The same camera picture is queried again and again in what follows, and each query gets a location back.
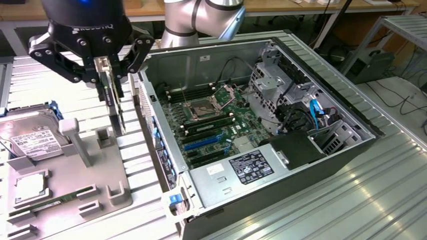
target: motherboard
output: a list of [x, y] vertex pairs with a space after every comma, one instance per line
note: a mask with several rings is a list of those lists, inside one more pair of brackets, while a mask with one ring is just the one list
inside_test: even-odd
[[271, 136], [245, 96], [236, 85], [224, 84], [217, 89], [167, 92], [160, 99], [191, 169], [253, 149]]

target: warning sticker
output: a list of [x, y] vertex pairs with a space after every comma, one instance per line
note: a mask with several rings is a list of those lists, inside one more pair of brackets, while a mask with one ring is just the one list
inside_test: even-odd
[[244, 185], [275, 173], [259, 150], [231, 159], [229, 163]]
[[24, 154], [31, 158], [45, 155], [61, 149], [61, 145], [49, 129], [36, 131], [25, 135], [13, 136], [11, 140]]

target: slotted metal surface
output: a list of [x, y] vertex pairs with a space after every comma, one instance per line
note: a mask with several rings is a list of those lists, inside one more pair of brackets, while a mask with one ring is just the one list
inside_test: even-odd
[[402, 15], [383, 17], [383, 25], [427, 51], [427, 17]]
[[[366, 101], [352, 83], [291, 34], [281, 31], [249, 33], [239, 35], [236, 40], [264, 37], [280, 38], [387, 135], [338, 174], [205, 239], [422, 239], [427, 235], [423, 143], [404, 132], [398, 122], [391, 123], [386, 112], [379, 111], [370, 100]], [[201, 42], [216, 41], [205, 38]], [[123, 89], [129, 133], [117, 141], [133, 204], [60, 233], [57, 239], [81, 236], [95, 236], [95, 239], [179, 239], [160, 204], [161, 190], [136, 122], [128, 83]], [[28, 57], [16, 58], [9, 92], [9, 106], [15, 107], [55, 99], [64, 117], [79, 119], [83, 136], [95, 134], [96, 128], [109, 124], [96, 90], [84, 84], [68, 83]], [[4, 174], [5, 167], [0, 166], [0, 196], [4, 194]]]

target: robotiq logo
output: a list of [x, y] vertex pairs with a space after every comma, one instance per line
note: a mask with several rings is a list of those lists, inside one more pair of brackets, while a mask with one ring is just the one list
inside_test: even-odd
[[91, 30], [100, 30], [100, 29], [115, 29], [115, 26], [112, 24], [100, 26], [100, 27], [91, 27], [91, 28], [72, 28], [72, 34], [77, 34], [80, 31], [91, 31]]

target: hard drive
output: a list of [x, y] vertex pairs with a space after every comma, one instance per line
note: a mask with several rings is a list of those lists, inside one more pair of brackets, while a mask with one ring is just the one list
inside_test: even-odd
[[11, 109], [3, 114], [0, 141], [11, 158], [28, 156], [40, 161], [63, 154], [61, 146], [71, 141], [59, 132], [61, 118], [56, 103]]

